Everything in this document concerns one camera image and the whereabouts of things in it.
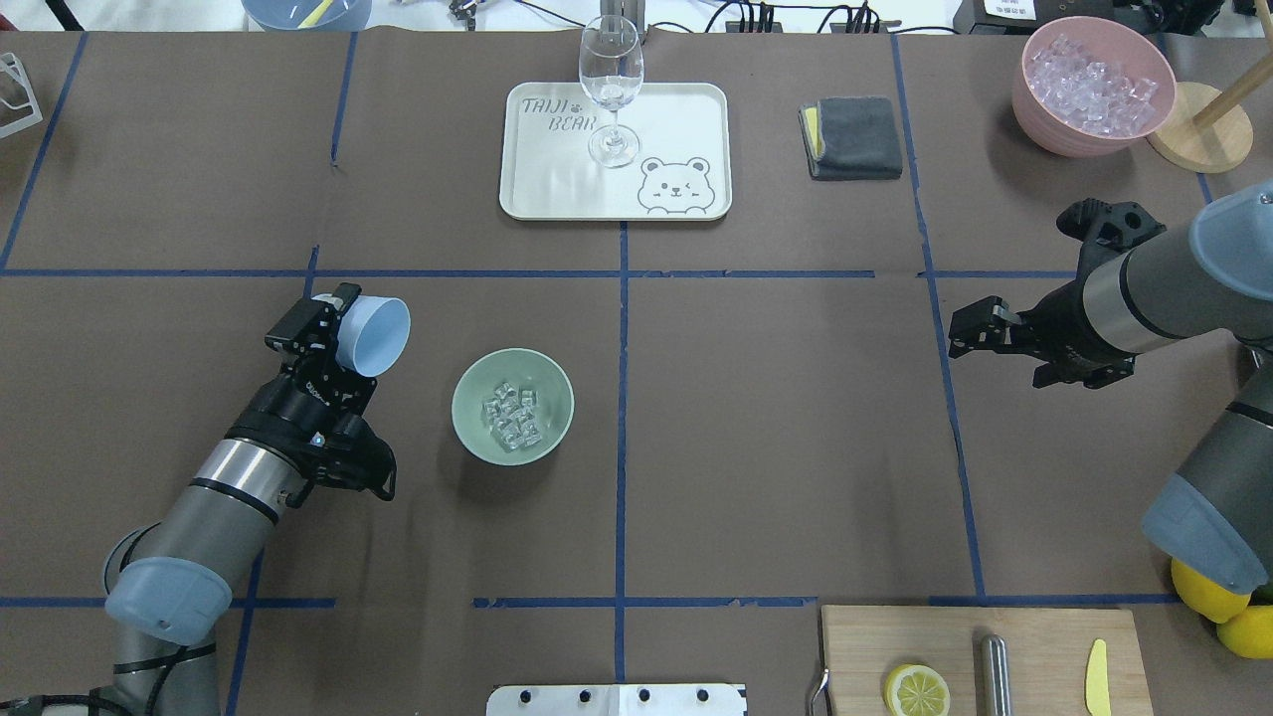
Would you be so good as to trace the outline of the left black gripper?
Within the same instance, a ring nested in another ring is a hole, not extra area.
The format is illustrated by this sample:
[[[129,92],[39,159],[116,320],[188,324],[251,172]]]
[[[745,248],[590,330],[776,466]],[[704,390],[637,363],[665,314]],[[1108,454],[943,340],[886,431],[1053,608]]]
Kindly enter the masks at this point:
[[[283,357],[227,436],[272,448],[295,468],[300,485],[288,485],[286,503],[303,503],[317,485],[368,490],[395,499],[395,450],[369,426],[364,412],[378,386],[336,362],[340,320],[362,296],[358,282],[297,299],[264,344]]]

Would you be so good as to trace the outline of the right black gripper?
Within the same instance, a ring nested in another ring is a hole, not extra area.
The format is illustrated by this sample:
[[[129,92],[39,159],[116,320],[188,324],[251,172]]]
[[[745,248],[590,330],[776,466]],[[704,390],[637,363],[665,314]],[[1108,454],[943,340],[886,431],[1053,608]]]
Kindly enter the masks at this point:
[[[1036,389],[1082,383],[1096,390],[1134,372],[1134,353],[1099,336],[1083,308],[1083,289],[1095,270],[1153,240],[1166,226],[1136,201],[1111,204],[1088,197],[1063,210],[1057,228],[1081,242],[1074,279],[1022,313],[1009,311],[995,296],[955,311],[948,326],[948,359],[973,352],[1032,355],[1043,362],[1032,371]]]

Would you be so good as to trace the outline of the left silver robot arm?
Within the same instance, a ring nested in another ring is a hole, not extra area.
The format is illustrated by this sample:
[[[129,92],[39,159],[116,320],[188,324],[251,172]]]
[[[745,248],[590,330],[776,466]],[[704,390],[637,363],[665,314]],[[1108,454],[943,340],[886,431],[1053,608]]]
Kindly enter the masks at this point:
[[[354,282],[297,299],[265,335],[281,358],[158,522],[104,562],[118,624],[107,706],[218,715],[216,622],[283,516],[320,488],[395,499],[395,452],[364,414],[402,354],[409,304]]]

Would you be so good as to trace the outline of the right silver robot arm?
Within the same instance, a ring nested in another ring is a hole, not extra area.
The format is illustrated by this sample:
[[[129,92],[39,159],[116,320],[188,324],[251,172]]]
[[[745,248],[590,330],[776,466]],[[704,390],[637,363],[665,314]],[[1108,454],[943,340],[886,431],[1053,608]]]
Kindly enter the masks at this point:
[[[947,327],[950,358],[1026,355],[1036,387],[1108,387],[1186,343],[1245,350],[1245,369],[1234,355],[1172,369],[1217,414],[1141,521],[1160,552],[1241,598],[1270,589],[1270,209],[1269,180],[1172,226],[1136,201],[1077,201],[1057,218],[1080,245],[1069,282],[1027,310],[976,299]]]

